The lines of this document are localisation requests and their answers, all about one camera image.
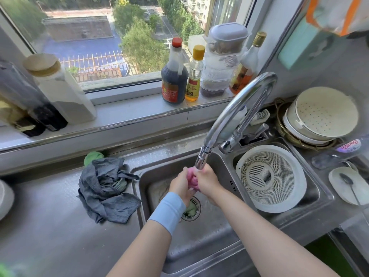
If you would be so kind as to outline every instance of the pink sponge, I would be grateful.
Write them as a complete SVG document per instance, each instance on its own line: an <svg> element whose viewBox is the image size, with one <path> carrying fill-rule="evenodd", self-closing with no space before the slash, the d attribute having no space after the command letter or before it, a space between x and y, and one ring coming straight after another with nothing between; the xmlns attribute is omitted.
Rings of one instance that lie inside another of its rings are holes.
<svg viewBox="0 0 369 277"><path fill-rule="evenodd" d="M193 173L196 170L195 167L190 167L187 170L187 181L188 181L188 187L193 188L196 190L199 190L199 184L197 182L197 177Z"/></svg>

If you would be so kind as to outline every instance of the person's right arm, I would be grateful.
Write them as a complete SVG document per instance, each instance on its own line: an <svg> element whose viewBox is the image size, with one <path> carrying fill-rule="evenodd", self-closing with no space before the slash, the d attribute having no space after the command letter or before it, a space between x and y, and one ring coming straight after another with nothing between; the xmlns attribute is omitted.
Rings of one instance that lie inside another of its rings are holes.
<svg viewBox="0 0 369 277"><path fill-rule="evenodd" d="M223 211L262 277L339 277L308 250L223 188L208 164L195 175L201 193Z"/></svg>

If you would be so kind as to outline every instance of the apartment building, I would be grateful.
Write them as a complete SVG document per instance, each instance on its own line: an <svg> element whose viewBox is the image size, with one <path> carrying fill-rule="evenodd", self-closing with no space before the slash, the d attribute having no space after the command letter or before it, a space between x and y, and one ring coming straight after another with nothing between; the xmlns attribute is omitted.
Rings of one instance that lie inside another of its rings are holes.
<svg viewBox="0 0 369 277"><path fill-rule="evenodd" d="M210 0L188 0L187 2L187 10L192 13L192 16L205 29Z"/></svg>

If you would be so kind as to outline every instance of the orange and white bag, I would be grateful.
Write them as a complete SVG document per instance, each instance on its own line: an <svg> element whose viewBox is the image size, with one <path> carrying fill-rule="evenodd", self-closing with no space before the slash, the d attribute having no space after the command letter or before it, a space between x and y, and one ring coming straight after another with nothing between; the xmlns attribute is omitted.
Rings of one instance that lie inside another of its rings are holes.
<svg viewBox="0 0 369 277"><path fill-rule="evenodd" d="M369 30L369 0L310 0L306 22L338 36Z"/></svg>

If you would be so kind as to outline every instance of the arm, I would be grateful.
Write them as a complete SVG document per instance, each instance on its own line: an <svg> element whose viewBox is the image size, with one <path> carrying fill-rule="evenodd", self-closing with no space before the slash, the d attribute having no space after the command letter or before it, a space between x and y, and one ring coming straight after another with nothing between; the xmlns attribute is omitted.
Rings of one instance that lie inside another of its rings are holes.
<svg viewBox="0 0 369 277"><path fill-rule="evenodd" d="M195 194L194 190L188 189L186 175L187 167L184 167L170 183L168 195L159 203L107 277L160 276L174 228Z"/></svg>
<svg viewBox="0 0 369 277"><path fill-rule="evenodd" d="M339 277L304 247L224 189L209 165L196 171L202 193L223 211L262 277Z"/></svg>

